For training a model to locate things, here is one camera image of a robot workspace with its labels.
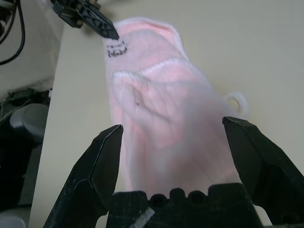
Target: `gray object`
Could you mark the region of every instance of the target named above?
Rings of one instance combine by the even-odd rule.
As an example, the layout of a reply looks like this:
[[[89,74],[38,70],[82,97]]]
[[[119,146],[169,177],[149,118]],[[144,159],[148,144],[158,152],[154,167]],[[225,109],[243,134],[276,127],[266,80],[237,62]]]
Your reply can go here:
[[[11,115],[9,123],[18,133],[42,143],[47,124],[48,107],[44,104],[29,104]]]

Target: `white loop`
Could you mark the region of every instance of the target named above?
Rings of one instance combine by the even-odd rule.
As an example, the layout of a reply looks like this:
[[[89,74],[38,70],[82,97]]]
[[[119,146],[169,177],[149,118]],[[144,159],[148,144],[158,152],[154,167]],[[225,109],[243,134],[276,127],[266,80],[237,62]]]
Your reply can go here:
[[[242,118],[246,119],[250,114],[249,104],[241,92],[231,92],[223,97],[227,102],[230,99],[234,99],[238,103],[239,111],[237,112]]]

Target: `pink sock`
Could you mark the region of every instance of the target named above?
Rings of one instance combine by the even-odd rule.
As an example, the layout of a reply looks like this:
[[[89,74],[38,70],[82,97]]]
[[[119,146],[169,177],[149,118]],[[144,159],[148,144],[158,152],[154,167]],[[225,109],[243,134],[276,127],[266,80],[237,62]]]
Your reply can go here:
[[[124,127],[126,190],[207,193],[239,181],[221,123],[237,114],[189,61],[177,31],[145,18],[115,27],[120,39],[104,39],[104,50],[111,118]]]

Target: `white surface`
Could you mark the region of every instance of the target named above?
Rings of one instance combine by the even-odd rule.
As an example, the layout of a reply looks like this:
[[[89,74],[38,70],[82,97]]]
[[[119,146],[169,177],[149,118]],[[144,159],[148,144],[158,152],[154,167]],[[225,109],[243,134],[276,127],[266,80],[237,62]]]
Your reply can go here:
[[[36,89],[45,90],[53,85],[63,22],[58,21],[55,13],[49,13],[49,8],[40,8],[39,1],[21,1],[26,42],[14,61],[0,66],[0,100],[8,91],[33,87],[35,84]],[[11,32],[0,45],[0,61],[11,57],[19,48],[21,29],[16,13]]]
[[[145,16],[172,24],[215,89],[242,92],[249,121],[304,173],[304,1],[108,0],[103,9],[114,21]],[[77,159],[111,126],[101,42],[85,28],[65,27],[31,228],[43,227]]]

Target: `black ink writing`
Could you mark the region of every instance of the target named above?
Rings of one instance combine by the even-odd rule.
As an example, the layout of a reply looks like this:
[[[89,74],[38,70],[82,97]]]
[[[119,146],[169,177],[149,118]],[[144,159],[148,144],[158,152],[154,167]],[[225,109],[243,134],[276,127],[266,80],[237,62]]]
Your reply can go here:
[[[122,55],[124,55],[127,51],[128,51],[127,47],[124,47],[123,50],[116,50],[116,49],[114,49],[113,51],[109,51],[109,50],[108,50],[107,52],[108,52],[108,56],[109,56],[110,58],[112,58],[112,57],[122,56]]]

